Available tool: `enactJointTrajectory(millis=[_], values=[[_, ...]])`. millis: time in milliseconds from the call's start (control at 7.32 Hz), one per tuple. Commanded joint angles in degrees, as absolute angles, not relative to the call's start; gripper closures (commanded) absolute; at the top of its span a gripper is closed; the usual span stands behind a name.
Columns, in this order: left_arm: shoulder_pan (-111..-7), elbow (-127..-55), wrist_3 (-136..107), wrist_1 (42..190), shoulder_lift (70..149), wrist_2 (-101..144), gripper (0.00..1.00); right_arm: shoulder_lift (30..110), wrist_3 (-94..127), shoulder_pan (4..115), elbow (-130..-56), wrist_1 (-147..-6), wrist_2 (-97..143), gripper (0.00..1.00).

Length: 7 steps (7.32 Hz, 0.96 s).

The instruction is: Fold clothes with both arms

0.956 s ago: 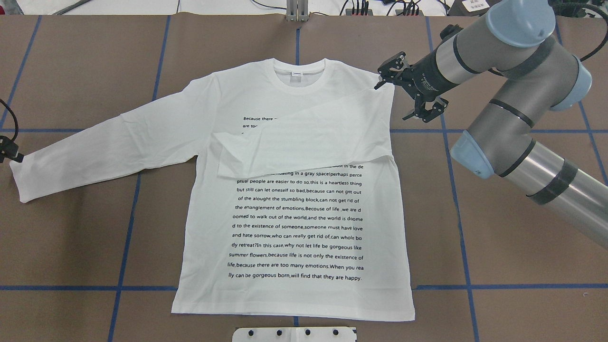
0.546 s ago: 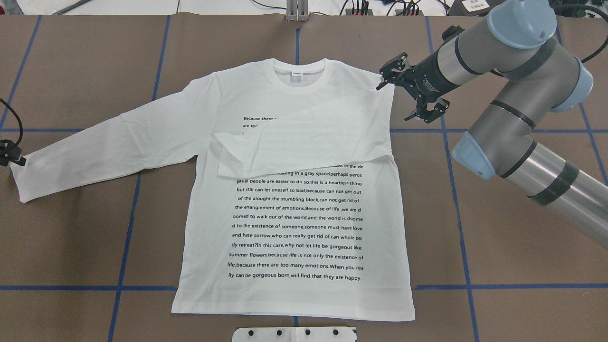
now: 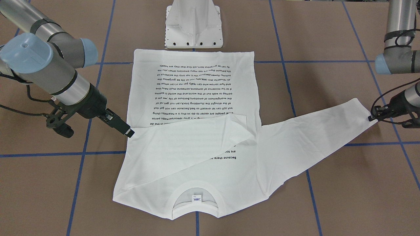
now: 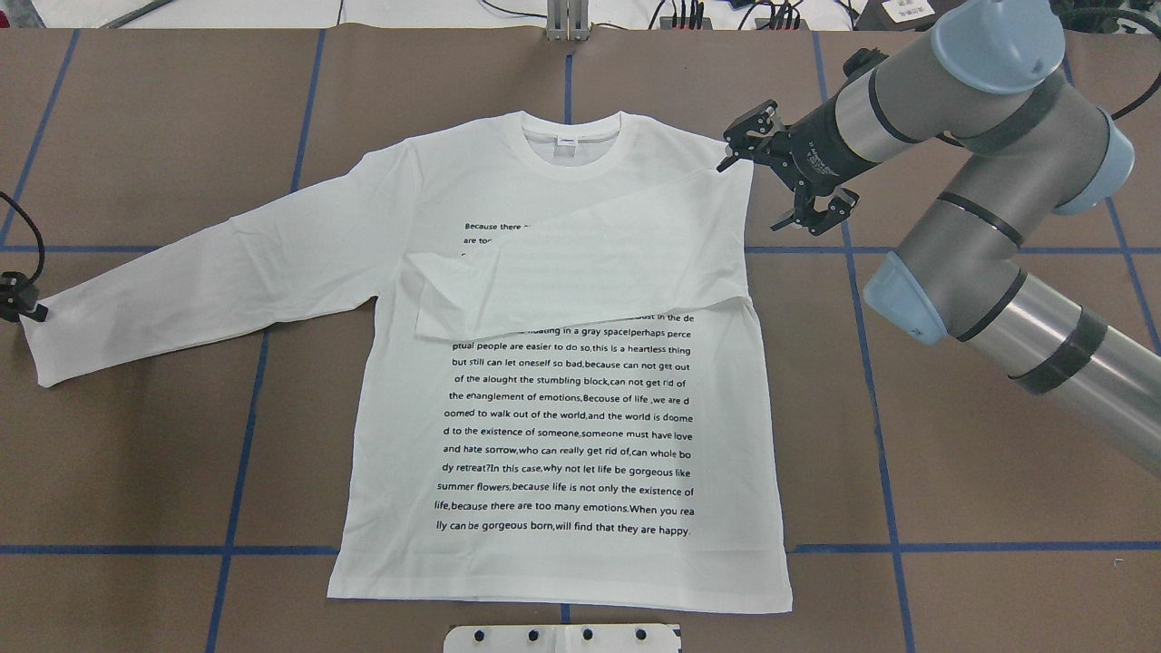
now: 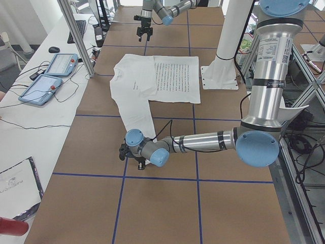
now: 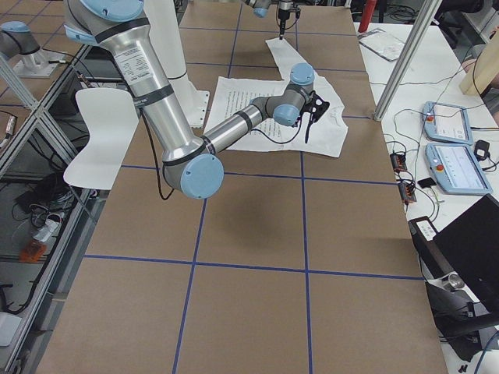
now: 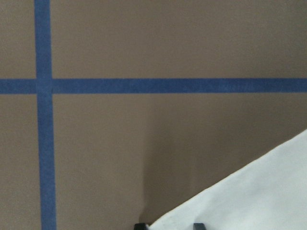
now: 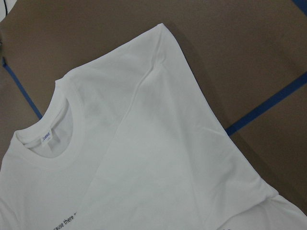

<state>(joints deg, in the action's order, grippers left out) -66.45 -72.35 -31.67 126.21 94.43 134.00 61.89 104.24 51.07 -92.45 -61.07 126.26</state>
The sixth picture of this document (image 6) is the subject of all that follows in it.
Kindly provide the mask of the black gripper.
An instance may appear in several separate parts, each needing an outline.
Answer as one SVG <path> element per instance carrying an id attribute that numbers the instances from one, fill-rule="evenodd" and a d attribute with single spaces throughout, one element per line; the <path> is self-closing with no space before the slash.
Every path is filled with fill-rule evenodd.
<path id="1" fill-rule="evenodd" d="M 282 40 L 285 35 L 285 24 L 290 17 L 290 12 L 292 9 L 291 0 L 279 0 L 278 1 L 278 25 L 279 25 L 279 40 Z"/>
<path id="2" fill-rule="evenodd" d="M 303 122 L 307 125 L 305 133 L 305 143 L 308 143 L 310 137 L 310 127 L 315 119 L 316 104 L 314 101 L 304 104 L 298 117 L 298 125 L 302 125 Z"/>

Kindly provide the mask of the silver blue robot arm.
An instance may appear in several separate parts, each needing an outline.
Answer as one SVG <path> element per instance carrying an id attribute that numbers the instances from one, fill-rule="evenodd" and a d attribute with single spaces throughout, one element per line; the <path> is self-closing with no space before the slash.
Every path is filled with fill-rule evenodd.
<path id="1" fill-rule="evenodd" d="M 271 0 L 242 0 L 242 3 L 253 9 L 253 14 L 257 17 L 264 18 L 271 6 Z M 294 12 L 295 6 L 293 1 L 280 0 L 277 3 L 277 24 L 279 27 L 279 39 L 282 40 L 286 31 L 286 23 Z"/>
<path id="2" fill-rule="evenodd" d="M 296 126 L 303 113 L 312 111 L 318 98 L 315 73 L 308 63 L 294 65 L 282 95 L 254 98 L 203 136 L 196 136 L 151 42 L 144 5 L 143 1 L 66 1 L 66 35 L 111 54 L 134 104 L 163 146 L 165 181 L 190 198 L 206 199 L 224 179 L 219 152 L 269 118 Z"/>

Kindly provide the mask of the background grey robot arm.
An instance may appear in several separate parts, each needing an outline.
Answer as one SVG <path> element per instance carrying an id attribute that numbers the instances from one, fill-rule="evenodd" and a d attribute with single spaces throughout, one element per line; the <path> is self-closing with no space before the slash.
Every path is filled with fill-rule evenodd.
<path id="1" fill-rule="evenodd" d="M 1 56 L 6 61 L 20 56 L 13 67 L 19 77 L 48 78 L 66 54 L 43 49 L 24 22 L 8 21 L 1 25 Z"/>

